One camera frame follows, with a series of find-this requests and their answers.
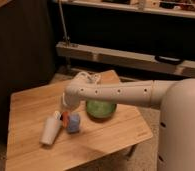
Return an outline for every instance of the shelf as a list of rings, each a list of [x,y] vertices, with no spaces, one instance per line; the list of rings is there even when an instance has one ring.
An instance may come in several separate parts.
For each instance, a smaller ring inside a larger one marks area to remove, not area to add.
[[[195,11],[165,9],[153,5],[152,2],[155,1],[147,1],[146,6],[143,9],[139,9],[137,4],[128,5],[128,4],[108,3],[108,2],[101,2],[101,0],[62,0],[63,4],[69,4],[69,5],[132,11],[132,12],[142,12],[142,13],[150,13],[150,14],[160,14],[160,15],[168,15],[168,16],[176,16],[176,17],[195,18]]]

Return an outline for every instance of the table leg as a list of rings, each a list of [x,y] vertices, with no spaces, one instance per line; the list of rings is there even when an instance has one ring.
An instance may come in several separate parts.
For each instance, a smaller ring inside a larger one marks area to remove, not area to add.
[[[134,153],[135,149],[136,149],[137,145],[132,145],[129,152],[126,154],[126,157],[129,159],[132,154]]]

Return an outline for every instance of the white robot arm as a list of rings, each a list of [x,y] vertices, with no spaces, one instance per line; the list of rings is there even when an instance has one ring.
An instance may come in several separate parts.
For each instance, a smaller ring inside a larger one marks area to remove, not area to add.
[[[79,73],[66,87],[63,105],[75,109],[89,99],[160,109],[158,171],[195,171],[195,79],[95,85]]]
[[[80,72],[66,87],[63,105],[69,109],[79,106],[81,100],[103,100],[120,104],[160,108],[161,101],[175,81],[139,81],[118,84],[91,84],[91,77]]]

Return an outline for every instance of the floor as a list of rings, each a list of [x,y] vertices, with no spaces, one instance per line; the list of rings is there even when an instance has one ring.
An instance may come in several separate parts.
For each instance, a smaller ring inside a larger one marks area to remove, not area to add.
[[[55,74],[50,83],[71,78],[71,76],[59,72]],[[101,159],[73,168],[70,171],[156,171],[160,112],[149,108],[138,109],[150,126],[154,134],[153,138],[137,145],[130,158],[126,157],[130,148],[126,148]],[[5,170],[5,158],[6,146],[0,142],[0,171]]]

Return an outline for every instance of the white cup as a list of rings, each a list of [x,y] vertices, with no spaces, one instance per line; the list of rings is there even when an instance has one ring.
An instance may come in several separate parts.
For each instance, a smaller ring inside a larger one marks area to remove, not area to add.
[[[48,117],[44,125],[40,142],[45,145],[52,145],[61,127],[61,120],[54,116]]]

